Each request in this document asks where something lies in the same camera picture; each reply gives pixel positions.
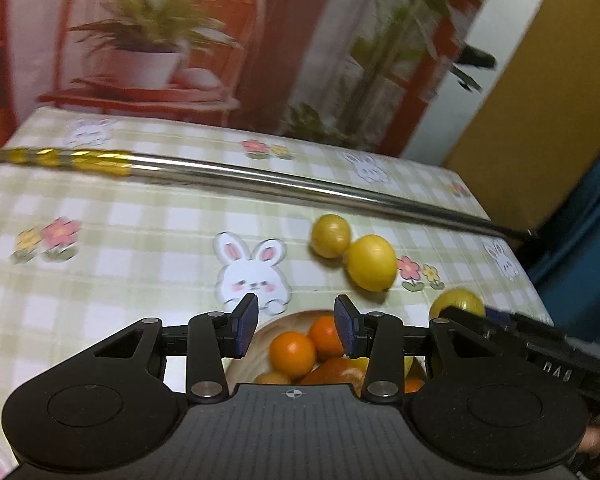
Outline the green yellow plum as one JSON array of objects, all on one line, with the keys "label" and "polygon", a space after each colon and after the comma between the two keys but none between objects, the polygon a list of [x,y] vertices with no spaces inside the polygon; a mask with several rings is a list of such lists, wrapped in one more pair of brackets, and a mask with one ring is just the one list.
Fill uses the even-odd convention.
[{"label": "green yellow plum", "polygon": [[340,258],[350,243],[349,223],[338,214],[323,214],[313,223],[310,246],[317,255],[326,259]]},{"label": "green yellow plum", "polygon": [[466,288],[452,288],[441,295],[431,304],[429,318],[438,318],[446,308],[457,308],[475,315],[485,316],[486,306],[483,301],[473,292]]}]

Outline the yellow lemon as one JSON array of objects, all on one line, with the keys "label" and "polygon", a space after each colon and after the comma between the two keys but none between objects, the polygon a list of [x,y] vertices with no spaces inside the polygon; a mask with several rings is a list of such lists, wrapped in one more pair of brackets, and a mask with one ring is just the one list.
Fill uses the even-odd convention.
[{"label": "yellow lemon", "polygon": [[404,377],[407,377],[411,373],[413,367],[414,358],[412,356],[406,356],[404,358]]},{"label": "yellow lemon", "polygon": [[379,235],[362,236],[347,252],[346,269],[356,286],[368,292],[384,292],[398,274],[396,252],[388,240]]}]

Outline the dark red apple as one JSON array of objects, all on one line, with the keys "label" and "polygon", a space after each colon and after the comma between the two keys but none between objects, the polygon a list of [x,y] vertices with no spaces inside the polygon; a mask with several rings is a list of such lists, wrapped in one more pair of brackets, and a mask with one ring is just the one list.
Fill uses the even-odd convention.
[{"label": "dark red apple", "polygon": [[367,367],[367,358],[331,358],[303,377],[300,385],[349,384],[360,394]]}]

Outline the beige round plate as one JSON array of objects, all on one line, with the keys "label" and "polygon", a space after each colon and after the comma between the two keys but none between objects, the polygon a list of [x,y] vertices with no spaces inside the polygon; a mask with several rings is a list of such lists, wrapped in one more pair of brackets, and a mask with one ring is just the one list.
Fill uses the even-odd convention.
[{"label": "beige round plate", "polygon": [[257,330],[246,355],[226,369],[230,387],[238,384],[348,384],[362,391],[368,359],[344,354],[329,311],[285,315]]}]

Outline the telescopic metal pole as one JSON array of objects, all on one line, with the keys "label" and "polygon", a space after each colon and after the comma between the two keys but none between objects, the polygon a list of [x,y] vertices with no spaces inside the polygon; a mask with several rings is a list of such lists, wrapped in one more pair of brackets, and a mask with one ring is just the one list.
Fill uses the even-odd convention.
[{"label": "telescopic metal pole", "polygon": [[41,167],[120,179],[199,184],[249,193],[313,200],[460,232],[533,240],[521,231],[471,214],[335,182],[171,156],[79,148],[0,148],[0,164]]}]

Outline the checkered bunny tablecloth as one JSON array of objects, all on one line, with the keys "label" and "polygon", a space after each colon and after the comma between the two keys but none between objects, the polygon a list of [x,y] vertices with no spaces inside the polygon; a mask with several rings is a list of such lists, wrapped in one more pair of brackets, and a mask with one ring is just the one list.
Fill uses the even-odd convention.
[{"label": "checkered bunny tablecloth", "polygon": [[[450,170],[266,134],[41,107],[10,143],[225,162],[482,214]],[[547,318],[502,240],[344,210],[354,237],[376,234],[399,259],[389,292],[366,295],[339,263],[310,249],[314,221],[334,211],[252,195],[239,185],[212,190],[0,165],[0,479],[15,466],[1,428],[9,393],[139,318],[180,325],[218,310],[223,265],[213,242],[220,233],[248,249],[280,240],[288,314],[328,310],[347,294],[360,309],[420,325],[443,289],[464,287],[491,307]]]}]

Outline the wooden door panel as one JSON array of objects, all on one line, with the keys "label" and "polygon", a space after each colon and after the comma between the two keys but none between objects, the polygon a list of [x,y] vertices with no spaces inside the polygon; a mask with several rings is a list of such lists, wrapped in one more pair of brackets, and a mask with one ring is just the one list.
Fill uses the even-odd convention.
[{"label": "wooden door panel", "polygon": [[496,223],[533,230],[600,152],[600,0],[544,0],[445,161]]}]

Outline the printed room backdrop cloth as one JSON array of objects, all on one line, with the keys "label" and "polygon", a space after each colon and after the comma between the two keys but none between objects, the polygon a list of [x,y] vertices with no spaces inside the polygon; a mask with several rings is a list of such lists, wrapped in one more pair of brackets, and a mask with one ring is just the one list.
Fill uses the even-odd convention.
[{"label": "printed room backdrop cloth", "polygon": [[0,144],[39,106],[396,156],[484,0],[0,0]]}]

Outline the exercise bike seat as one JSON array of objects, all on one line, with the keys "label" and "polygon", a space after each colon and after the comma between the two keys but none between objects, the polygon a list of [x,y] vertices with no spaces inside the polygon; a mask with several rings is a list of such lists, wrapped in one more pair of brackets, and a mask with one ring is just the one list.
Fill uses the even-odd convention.
[{"label": "exercise bike seat", "polygon": [[458,84],[466,91],[474,90],[481,92],[482,87],[475,78],[469,75],[464,68],[475,70],[495,70],[498,66],[496,57],[489,52],[483,51],[470,44],[465,44],[460,56],[452,64],[450,73],[456,77]]}]

